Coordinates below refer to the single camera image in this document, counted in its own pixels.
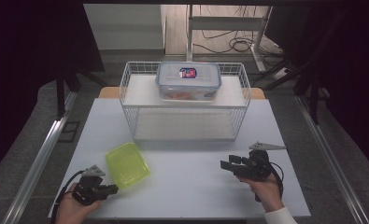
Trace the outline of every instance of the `white wire basket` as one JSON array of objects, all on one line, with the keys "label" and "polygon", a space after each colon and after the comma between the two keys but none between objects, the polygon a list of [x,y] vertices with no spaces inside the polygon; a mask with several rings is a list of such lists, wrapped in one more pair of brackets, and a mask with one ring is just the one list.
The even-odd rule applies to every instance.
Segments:
[{"label": "white wire basket", "polygon": [[128,62],[121,105],[134,140],[234,141],[250,103],[242,63],[218,63],[221,87],[213,102],[161,99],[155,84],[159,62]]}]

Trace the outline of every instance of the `food container lid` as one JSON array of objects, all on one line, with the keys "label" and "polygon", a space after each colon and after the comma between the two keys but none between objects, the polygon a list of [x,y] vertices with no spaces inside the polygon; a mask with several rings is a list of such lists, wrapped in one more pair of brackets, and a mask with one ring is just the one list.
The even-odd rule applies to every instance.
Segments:
[{"label": "food container lid", "polygon": [[156,83],[159,86],[219,88],[220,68],[216,63],[162,62]]},{"label": "food container lid", "polygon": [[106,163],[120,189],[132,186],[150,173],[135,143],[126,143],[108,151]]}]

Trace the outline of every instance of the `black cable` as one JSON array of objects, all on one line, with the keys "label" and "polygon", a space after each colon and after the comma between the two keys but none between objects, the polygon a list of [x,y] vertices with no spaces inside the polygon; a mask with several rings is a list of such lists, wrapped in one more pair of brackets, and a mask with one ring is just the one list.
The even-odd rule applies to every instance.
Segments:
[{"label": "black cable", "polygon": [[71,181],[73,181],[74,178],[77,177],[77,175],[80,175],[84,172],[85,171],[76,172],[73,176],[71,176],[71,178],[67,181],[67,183],[64,185],[64,187],[61,189],[61,191],[59,192],[58,197],[56,198],[55,205],[53,205],[52,217],[51,217],[50,223],[54,224],[56,222],[56,215],[58,213],[58,208],[59,208],[60,202],[62,201],[63,196],[68,192],[72,192],[72,191],[65,192],[68,188],[68,185],[71,183]]},{"label": "black cable", "polygon": [[266,49],[263,49],[263,47],[259,47],[259,52],[260,52],[260,55],[262,55],[262,56],[271,55],[271,56],[277,56],[277,57],[281,57],[281,58],[285,57],[283,53],[269,52]]},{"label": "black cable", "polygon": [[[253,18],[256,16],[256,9],[257,7],[254,7],[254,11],[253,11]],[[251,40],[254,39],[254,31],[251,31]]]},{"label": "black cable", "polygon": [[274,163],[274,162],[270,162],[270,163],[273,164],[273,165],[275,165],[277,168],[279,168],[280,172],[282,173],[281,180],[283,182],[283,179],[284,179],[283,169],[279,165],[277,165],[276,163]]},{"label": "black cable", "polygon": [[237,10],[234,12],[234,15],[236,15],[236,13],[240,12],[241,10],[242,10],[242,6],[239,6],[237,8]]},{"label": "black cable", "polygon": [[270,70],[264,72],[264,73],[258,73],[258,74],[250,74],[248,73],[248,75],[262,75],[261,77],[256,78],[251,84],[250,86],[255,87],[255,84],[257,82],[259,82],[261,79],[270,76],[274,73],[276,73],[278,70],[280,70],[281,68],[283,68],[287,63],[289,63],[289,60],[284,59],[282,60],[279,64],[277,64],[276,66],[272,67]]},{"label": "black cable", "polygon": [[281,61],[280,61],[280,62],[278,62],[278,63],[272,64],[272,63],[269,63],[268,61],[266,61],[266,60],[265,60],[266,58],[282,58],[282,56],[280,56],[280,55],[264,55],[264,56],[263,56],[263,62],[264,62],[264,63],[266,63],[266,64],[268,64],[268,65],[270,65],[270,66],[275,67],[275,66],[279,65]]},{"label": "black cable", "polygon": [[243,13],[242,13],[242,17],[245,17],[247,8],[248,8],[248,6],[245,6],[245,9],[243,10]]},{"label": "black cable", "polygon": [[[211,16],[211,12],[209,11],[208,6],[206,7],[206,9],[207,9],[209,15]],[[200,15],[202,16],[202,5],[199,5],[199,12],[200,12]],[[229,32],[226,32],[226,33],[223,33],[223,34],[220,34],[220,35],[206,36],[204,30],[202,30],[202,36],[204,37],[204,39],[213,39],[213,38],[217,38],[217,37],[220,37],[220,36],[223,36],[223,35],[228,35],[232,32],[233,31],[229,31]]]},{"label": "black cable", "polygon": [[[188,23],[187,23],[187,21],[188,21],[187,20],[187,18],[188,18],[188,7],[189,7],[189,5],[186,6],[186,33],[187,33],[187,38],[188,38]],[[202,15],[202,5],[199,8],[200,8],[200,13]],[[242,6],[240,6],[236,12],[241,11],[241,9],[242,9]],[[244,12],[242,13],[242,16],[245,16],[246,9],[247,9],[247,7],[245,7]],[[226,33],[223,33],[221,35],[215,35],[215,36],[205,36],[205,33],[202,30],[202,34],[203,34],[204,38],[206,38],[206,39],[211,39],[211,38],[216,38],[216,37],[220,37],[220,36],[223,36],[223,35],[228,35],[228,34],[233,33],[233,32],[235,32],[235,36],[234,36],[234,38],[232,38],[230,40],[230,42],[229,42],[230,48],[227,49],[227,50],[216,51],[216,50],[213,50],[213,49],[209,49],[209,48],[207,48],[207,47],[205,47],[203,45],[194,44],[194,43],[192,43],[192,45],[193,46],[196,46],[196,47],[199,47],[199,48],[206,49],[206,50],[208,50],[210,52],[213,52],[213,53],[226,53],[226,52],[229,52],[231,50],[235,50],[235,51],[241,52],[241,53],[248,51],[251,48],[251,44],[253,43],[253,39],[248,39],[244,35],[241,36],[241,37],[238,37],[237,36],[238,31],[230,31],[230,32],[226,32]],[[238,48],[236,48],[236,46],[238,46],[240,44],[242,44],[242,45],[248,45],[248,47],[245,48],[245,49],[238,49]]]}]

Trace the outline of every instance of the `black curtain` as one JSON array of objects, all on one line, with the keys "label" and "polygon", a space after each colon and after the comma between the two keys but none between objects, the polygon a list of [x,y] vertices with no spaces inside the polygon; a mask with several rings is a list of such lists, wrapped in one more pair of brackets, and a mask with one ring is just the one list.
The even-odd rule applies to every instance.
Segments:
[{"label": "black curtain", "polygon": [[67,2],[0,1],[0,160],[41,86],[57,74],[74,76],[73,64],[104,71],[83,5]]},{"label": "black curtain", "polygon": [[323,59],[327,106],[369,160],[369,1],[349,10]]}]

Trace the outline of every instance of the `white wall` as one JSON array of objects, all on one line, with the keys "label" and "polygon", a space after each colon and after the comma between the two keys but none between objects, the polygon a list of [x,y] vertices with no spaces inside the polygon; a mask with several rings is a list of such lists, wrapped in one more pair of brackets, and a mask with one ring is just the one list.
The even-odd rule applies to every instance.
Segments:
[{"label": "white wall", "polygon": [[164,13],[160,5],[84,7],[99,49],[163,49]]}]

